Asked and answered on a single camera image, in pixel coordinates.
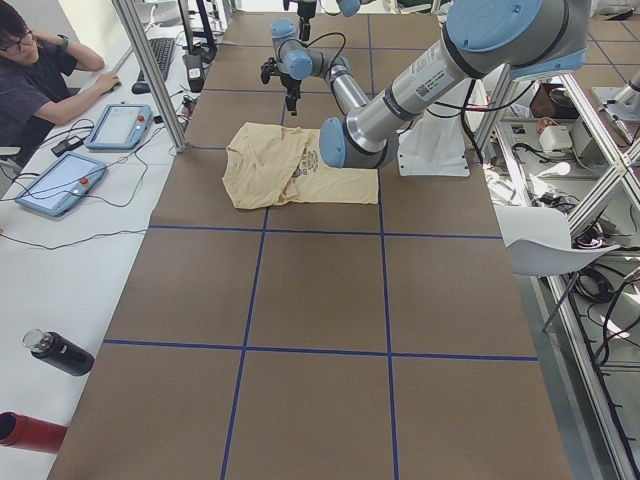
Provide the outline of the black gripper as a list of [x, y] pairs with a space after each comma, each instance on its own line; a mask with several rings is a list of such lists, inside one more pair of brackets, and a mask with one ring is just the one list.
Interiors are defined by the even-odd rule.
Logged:
[[291, 116], [296, 116], [298, 114], [297, 111], [297, 102], [298, 99], [301, 98], [301, 81], [292, 78], [289, 74], [281, 73], [280, 74], [280, 82], [282, 86], [286, 89], [286, 108]]
[[310, 39], [310, 19], [316, 15], [316, 0], [298, 0], [297, 14], [299, 18], [299, 38], [301, 41]]

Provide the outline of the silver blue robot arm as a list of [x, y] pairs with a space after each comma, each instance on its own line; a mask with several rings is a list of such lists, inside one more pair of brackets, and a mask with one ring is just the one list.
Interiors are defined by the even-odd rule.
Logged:
[[588, 1], [455, 1], [440, 39], [368, 99], [342, 57], [305, 46], [287, 18], [271, 38], [278, 71], [295, 81], [314, 76], [332, 88], [343, 118], [320, 130], [322, 160], [334, 168], [378, 169], [396, 155], [398, 129], [466, 79], [506, 64], [512, 79], [541, 79], [579, 69], [587, 50]]
[[[299, 39], [303, 42], [309, 40], [311, 32], [310, 20], [315, 17], [317, 10], [317, 0], [292, 0], [297, 4], [296, 13], [299, 17]], [[373, 0], [337, 0], [339, 12], [345, 17], [355, 15], [362, 5], [368, 5]]]

